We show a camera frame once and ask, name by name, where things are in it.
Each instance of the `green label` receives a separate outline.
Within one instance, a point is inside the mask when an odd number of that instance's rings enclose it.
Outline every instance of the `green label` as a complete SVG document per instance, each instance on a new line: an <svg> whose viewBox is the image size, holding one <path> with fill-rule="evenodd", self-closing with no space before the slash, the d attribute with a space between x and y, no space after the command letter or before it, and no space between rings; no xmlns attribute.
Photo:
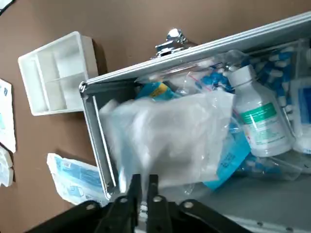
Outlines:
<svg viewBox="0 0 311 233"><path fill-rule="evenodd" d="M276 110L272 103L268 103L259 108L241 113L241 117L244 124L252 124L253 122L259 122L266 120L268 118L274 117L276 115Z"/></svg>

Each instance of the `white plastic tray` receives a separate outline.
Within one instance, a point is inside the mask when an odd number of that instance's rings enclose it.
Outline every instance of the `white plastic tray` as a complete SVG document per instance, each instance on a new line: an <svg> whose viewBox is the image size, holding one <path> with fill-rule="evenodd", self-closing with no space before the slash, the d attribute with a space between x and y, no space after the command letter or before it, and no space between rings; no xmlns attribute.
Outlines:
<svg viewBox="0 0 311 233"><path fill-rule="evenodd" d="M98 76L92 39L72 32L18 58L34 116L83 111L79 84Z"/></svg>

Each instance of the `brown surface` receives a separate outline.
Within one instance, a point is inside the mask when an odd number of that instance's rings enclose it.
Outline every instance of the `brown surface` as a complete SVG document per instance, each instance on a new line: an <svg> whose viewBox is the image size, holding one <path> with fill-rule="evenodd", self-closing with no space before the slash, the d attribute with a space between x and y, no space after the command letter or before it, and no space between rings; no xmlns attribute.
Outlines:
<svg viewBox="0 0 311 233"><path fill-rule="evenodd" d="M72 31L94 39L108 71L147 60L172 27L204 43L311 9L310 0L18 0L0 16L0 78L13 84L14 183L0 188L0 231L21 232L63 212L48 152L94 164L82 113L32 116L17 58ZM101 59L100 70L105 70Z"/></svg>

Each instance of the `white paper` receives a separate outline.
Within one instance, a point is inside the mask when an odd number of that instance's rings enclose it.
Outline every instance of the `white paper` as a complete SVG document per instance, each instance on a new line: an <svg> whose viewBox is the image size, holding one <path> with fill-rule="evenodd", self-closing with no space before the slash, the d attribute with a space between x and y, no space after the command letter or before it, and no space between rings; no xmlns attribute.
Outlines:
<svg viewBox="0 0 311 233"><path fill-rule="evenodd" d="M4 9L12 0L0 0L0 11Z"/></svg>
<svg viewBox="0 0 311 233"><path fill-rule="evenodd" d="M15 153L12 85L2 79L0 79L0 143Z"/></svg>

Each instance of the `bottle label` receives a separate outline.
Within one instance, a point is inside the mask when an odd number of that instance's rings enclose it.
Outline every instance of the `bottle label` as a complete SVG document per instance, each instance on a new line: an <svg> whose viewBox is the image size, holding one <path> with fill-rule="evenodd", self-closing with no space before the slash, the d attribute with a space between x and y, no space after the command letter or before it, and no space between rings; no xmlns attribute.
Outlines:
<svg viewBox="0 0 311 233"><path fill-rule="evenodd" d="M287 143L287 136L272 103L240 115L251 148L268 149Z"/></svg>

